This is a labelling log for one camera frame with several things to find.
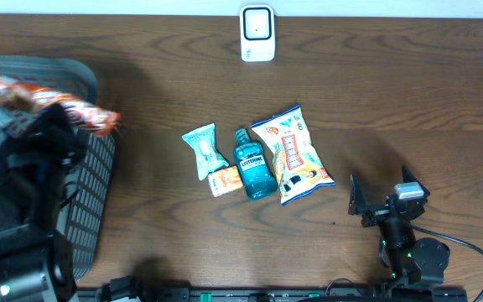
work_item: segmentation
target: listerine bottle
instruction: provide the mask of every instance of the listerine bottle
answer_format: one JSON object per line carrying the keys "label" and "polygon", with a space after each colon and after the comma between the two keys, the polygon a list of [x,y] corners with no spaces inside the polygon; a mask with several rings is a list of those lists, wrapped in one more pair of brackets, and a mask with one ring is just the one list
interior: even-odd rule
{"label": "listerine bottle", "polygon": [[258,200],[275,193],[277,181],[267,168],[262,145],[251,142],[245,128],[236,131],[236,141],[238,147],[234,149],[234,160],[249,200]]}

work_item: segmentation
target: wooden table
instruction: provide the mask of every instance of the wooden table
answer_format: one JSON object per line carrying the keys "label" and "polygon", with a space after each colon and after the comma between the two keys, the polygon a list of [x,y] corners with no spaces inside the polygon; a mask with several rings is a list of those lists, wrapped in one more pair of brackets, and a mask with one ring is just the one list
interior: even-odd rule
{"label": "wooden table", "polygon": [[[383,202],[401,164],[432,191],[415,224],[483,247],[483,20],[276,25],[275,60],[246,64],[237,18],[0,15],[0,54],[85,62],[99,102],[126,124],[96,265],[80,286],[130,273],[195,286],[388,277],[378,230],[347,215],[349,177]],[[336,188],[285,207],[276,195],[248,202],[242,190],[213,198],[182,134],[215,122],[232,161],[235,130],[296,103]],[[472,300],[483,257],[448,244],[445,284]]]}

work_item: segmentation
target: gray plastic basket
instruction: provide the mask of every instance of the gray plastic basket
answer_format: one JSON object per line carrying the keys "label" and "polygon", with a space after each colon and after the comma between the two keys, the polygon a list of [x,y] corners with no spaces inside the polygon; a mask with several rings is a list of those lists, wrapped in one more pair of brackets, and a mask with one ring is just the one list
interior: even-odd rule
{"label": "gray plastic basket", "polygon": [[[0,55],[0,74],[73,93],[96,103],[96,78],[88,67],[75,60]],[[16,133],[21,133],[35,119],[34,115],[24,112],[11,113],[17,121],[11,130]],[[94,261],[115,143],[112,136],[99,139],[81,130],[76,133],[86,143],[87,154],[80,166],[67,176],[66,182],[77,182],[81,190],[61,211],[57,229],[72,242],[74,277],[79,280],[92,268]],[[68,195],[71,195],[76,186],[68,185],[67,188]]]}

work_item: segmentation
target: green tape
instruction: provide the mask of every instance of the green tape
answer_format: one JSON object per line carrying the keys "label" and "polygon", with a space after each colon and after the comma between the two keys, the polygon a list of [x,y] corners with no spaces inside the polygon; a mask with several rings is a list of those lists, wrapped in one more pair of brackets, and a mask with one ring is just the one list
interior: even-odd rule
{"label": "green tape", "polygon": [[211,302],[211,294],[200,294],[200,302]]}

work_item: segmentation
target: light blue packet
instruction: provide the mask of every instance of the light blue packet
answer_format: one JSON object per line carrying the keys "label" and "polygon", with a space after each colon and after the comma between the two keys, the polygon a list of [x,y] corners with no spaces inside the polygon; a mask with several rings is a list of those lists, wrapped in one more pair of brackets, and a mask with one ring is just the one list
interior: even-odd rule
{"label": "light blue packet", "polygon": [[216,149],[216,125],[197,128],[182,136],[182,139],[195,151],[197,156],[197,172],[199,180],[218,170],[220,167],[228,167],[228,162]]}

